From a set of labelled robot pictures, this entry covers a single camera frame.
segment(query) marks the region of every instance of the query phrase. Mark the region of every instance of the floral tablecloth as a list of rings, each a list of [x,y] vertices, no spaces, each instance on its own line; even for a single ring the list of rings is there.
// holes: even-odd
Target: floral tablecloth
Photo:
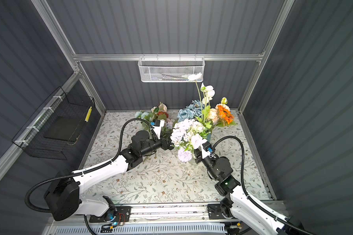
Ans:
[[[177,112],[168,112],[175,118]],[[94,141],[85,167],[103,162],[115,156],[119,135],[123,124],[133,118],[134,112],[106,113],[99,133]],[[260,200],[268,200],[259,171],[252,157],[243,130],[235,115],[237,125],[216,128],[211,142],[235,135],[245,147],[244,181],[247,190]],[[122,149],[131,143],[131,137],[142,129],[139,121],[129,123],[124,131]],[[225,140],[216,147],[219,156],[226,156],[231,162],[233,176],[240,180],[241,151],[235,140]],[[142,164],[129,172],[113,176],[91,188],[85,194],[92,196],[107,195],[115,204],[135,203],[171,203],[171,202],[212,202],[222,197],[215,189],[216,181],[207,175],[202,163],[191,165],[182,163],[177,157],[177,150],[157,150],[147,157]]]

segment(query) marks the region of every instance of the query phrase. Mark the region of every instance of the black wire basket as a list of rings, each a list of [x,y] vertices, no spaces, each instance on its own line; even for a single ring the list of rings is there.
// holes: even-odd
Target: black wire basket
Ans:
[[[28,130],[22,139],[19,131],[12,142],[31,157],[67,160],[94,108],[94,98],[63,92],[33,126],[23,126]]]

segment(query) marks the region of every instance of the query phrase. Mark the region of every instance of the wire mesh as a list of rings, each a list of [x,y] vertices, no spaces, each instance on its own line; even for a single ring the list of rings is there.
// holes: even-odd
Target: wire mesh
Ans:
[[[201,77],[196,81],[202,82],[204,67],[204,59],[152,61],[140,58],[138,61],[142,82],[190,82],[188,76],[199,73]]]
[[[90,107],[95,107],[92,97],[63,93],[50,107],[44,108],[46,111],[33,126],[27,127],[30,131],[24,139],[12,142],[31,157],[67,160],[87,123],[85,117]],[[68,139],[47,137],[47,131],[60,118],[73,120],[72,134]]]

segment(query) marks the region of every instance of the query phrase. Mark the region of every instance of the yellow label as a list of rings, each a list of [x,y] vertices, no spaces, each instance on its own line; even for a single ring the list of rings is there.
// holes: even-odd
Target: yellow label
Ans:
[[[90,114],[91,114],[91,106],[90,106],[90,108],[89,108],[89,110],[88,110],[88,113],[86,114],[85,122],[88,122],[88,121],[89,121]]]

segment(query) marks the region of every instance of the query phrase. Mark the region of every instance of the white mesh basket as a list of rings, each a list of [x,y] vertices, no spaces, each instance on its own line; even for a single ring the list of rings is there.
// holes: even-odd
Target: white mesh basket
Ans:
[[[188,76],[199,73],[201,77],[196,81],[202,82],[204,67],[204,58],[167,61],[140,58],[138,60],[142,82],[190,82]]]

